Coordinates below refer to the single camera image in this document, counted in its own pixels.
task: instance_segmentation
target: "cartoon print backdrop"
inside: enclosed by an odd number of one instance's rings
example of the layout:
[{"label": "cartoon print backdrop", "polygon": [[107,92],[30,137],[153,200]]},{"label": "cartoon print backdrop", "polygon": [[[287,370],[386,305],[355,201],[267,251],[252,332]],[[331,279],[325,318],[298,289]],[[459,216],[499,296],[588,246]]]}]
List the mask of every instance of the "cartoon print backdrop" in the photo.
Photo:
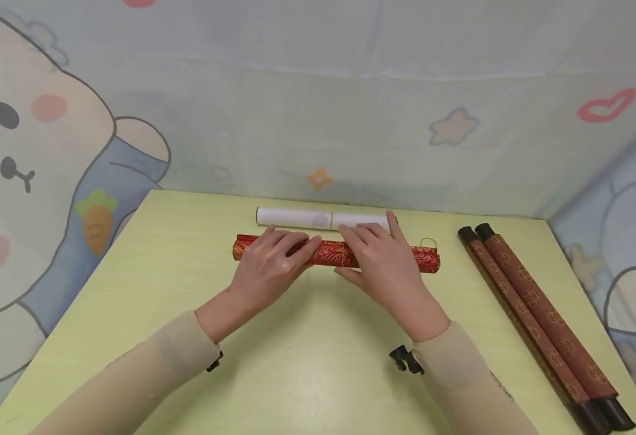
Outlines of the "cartoon print backdrop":
[{"label": "cartoon print backdrop", "polygon": [[0,0],[0,403],[149,189],[548,217],[635,137],[636,1]]},{"label": "cartoon print backdrop", "polygon": [[636,147],[551,224],[636,385]]}]

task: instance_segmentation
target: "beige sleeve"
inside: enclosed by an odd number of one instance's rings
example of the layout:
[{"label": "beige sleeve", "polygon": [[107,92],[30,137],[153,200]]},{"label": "beige sleeve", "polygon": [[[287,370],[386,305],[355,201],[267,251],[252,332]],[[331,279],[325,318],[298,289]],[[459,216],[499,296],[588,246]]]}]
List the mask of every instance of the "beige sleeve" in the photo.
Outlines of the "beige sleeve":
[{"label": "beige sleeve", "polygon": [[457,435],[534,435],[538,431],[487,367],[461,325],[415,344],[427,389]]},{"label": "beige sleeve", "polygon": [[31,435],[129,435],[220,355],[185,312],[81,385]]}]

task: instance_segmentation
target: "finger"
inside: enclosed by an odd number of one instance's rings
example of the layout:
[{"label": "finger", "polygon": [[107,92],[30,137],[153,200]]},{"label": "finger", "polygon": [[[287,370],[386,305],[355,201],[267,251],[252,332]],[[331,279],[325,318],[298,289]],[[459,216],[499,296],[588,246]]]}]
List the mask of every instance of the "finger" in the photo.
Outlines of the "finger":
[{"label": "finger", "polygon": [[255,241],[253,242],[253,244],[257,243],[263,243],[265,240],[267,240],[267,237],[269,234],[274,233],[276,226],[275,225],[269,225],[267,228],[265,228],[265,230],[262,232],[262,234],[260,234],[260,237],[258,237],[257,239],[255,239]]},{"label": "finger", "polygon": [[360,289],[364,289],[364,277],[361,275],[361,272],[349,269],[349,267],[336,267],[335,273],[342,276],[342,278],[348,280]]},{"label": "finger", "polygon": [[388,226],[391,228],[391,237],[396,242],[401,242],[405,244],[409,244],[407,239],[405,238],[405,234],[403,234],[400,229],[400,225],[398,224],[398,220],[395,217],[395,213],[392,210],[388,210],[386,212],[386,219],[388,220]]},{"label": "finger", "polygon": [[289,234],[290,231],[287,230],[274,230],[272,233],[268,234],[267,237],[262,241],[263,246],[273,247],[279,242],[285,235]]},{"label": "finger", "polygon": [[378,242],[378,238],[368,229],[365,229],[363,227],[354,227],[352,228],[352,231],[354,231],[354,233],[357,234],[365,244]]},{"label": "finger", "polygon": [[347,225],[340,225],[337,227],[337,231],[340,231],[340,235],[345,239],[345,243],[347,243],[347,246],[349,246],[353,252],[360,251],[366,247],[362,239]]},{"label": "finger", "polygon": [[385,239],[388,237],[386,230],[384,230],[379,224],[357,224],[357,226],[371,231],[379,239]]},{"label": "finger", "polygon": [[278,252],[285,254],[291,250],[297,243],[303,242],[308,238],[308,234],[306,233],[289,233],[280,239],[275,245],[275,248]]},{"label": "finger", "polygon": [[313,253],[318,249],[318,246],[321,242],[320,236],[313,236],[299,251],[291,254],[291,261],[293,262],[294,267],[301,267],[307,262]]}]

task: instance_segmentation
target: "red patterned fabric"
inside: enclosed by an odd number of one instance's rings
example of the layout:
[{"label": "red patterned fabric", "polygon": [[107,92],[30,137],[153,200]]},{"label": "red patterned fabric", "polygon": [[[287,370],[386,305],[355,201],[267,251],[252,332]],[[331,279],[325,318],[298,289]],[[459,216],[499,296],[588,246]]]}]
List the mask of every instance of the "red patterned fabric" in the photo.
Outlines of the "red patterned fabric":
[{"label": "red patterned fabric", "polygon": [[[245,248],[249,247],[257,238],[258,236],[239,234],[236,237],[236,242],[233,243],[234,260],[239,261],[243,256]],[[298,251],[305,244],[306,242],[297,244],[289,251],[289,255]],[[420,267],[420,272],[423,274],[433,274],[439,270],[441,262],[436,248],[424,248],[420,246],[411,246],[411,248],[412,255]],[[330,240],[320,242],[320,246],[318,246],[313,256],[310,257],[308,264],[318,266],[359,267],[354,253],[352,253],[352,250],[346,243],[332,242]]]}]

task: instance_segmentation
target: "scroll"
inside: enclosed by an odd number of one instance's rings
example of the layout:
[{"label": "scroll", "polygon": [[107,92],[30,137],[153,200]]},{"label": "scroll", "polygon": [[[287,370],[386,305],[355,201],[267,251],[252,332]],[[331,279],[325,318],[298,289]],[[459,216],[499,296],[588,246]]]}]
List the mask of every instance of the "scroll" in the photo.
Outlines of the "scroll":
[{"label": "scroll", "polygon": [[633,429],[635,423],[617,400],[618,393],[611,382],[606,379],[594,358],[589,355],[587,349],[567,326],[565,320],[562,319],[543,290],[521,264],[514,251],[501,235],[496,234],[490,228],[489,224],[480,224],[475,228],[475,231],[478,232],[487,251],[496,259],[502,273],[507,276],[511,285],[528,306],[528,310],[538,320],[540,326],[555,344],[557,351],[560,352],[586,392],[589,393],[593,403],[606,417],[611,429],[616,431]]},{"label": "scroll", "polygon": [[601,411],[592,402],[574,373],[567,367],[555,345],[543,332],[538,321],[528,310],[528,306],[502,273],[478,235],[470,227],[461,228],[458,234],[482,278],[489,285],[497,301],[507,313],[507,317],[515,326],[516,332],[524,340],[538,366],[541,367],[583,433],[587,435],[611,433],[610,426]]},{"label": "scroll", "polygon": [[342,224],[348,227],[354,227],[357,224],[379,224],[388,234],[391,233],[385,214],[332,213],[331,211],[258,207],[255,211],[255,223],[333,231],[337,231]]},{"label": "scroll", "polygon": [[[259,236],[239,234],[236,237],[236,242],[233,243],[234,260],[240,261],[245,249],[258,237]],[[297,244],[291,251],[287,252],[287,255],[290,256],[296,251],[299,251],[306,243],[308,243],[308,240]],[[439,270],[441,261],[436,248],[425,248],[423,246],[410,246],[410,248],[412,249],[412,255],[415,257],[415,261],[421,273],[433,274]],[[359,267],[359,263],[352,250],[347,246],[347,243],[333,242],[331,240],[321,241],[318,249],[313,253],[307,263],[317,266]]]}]

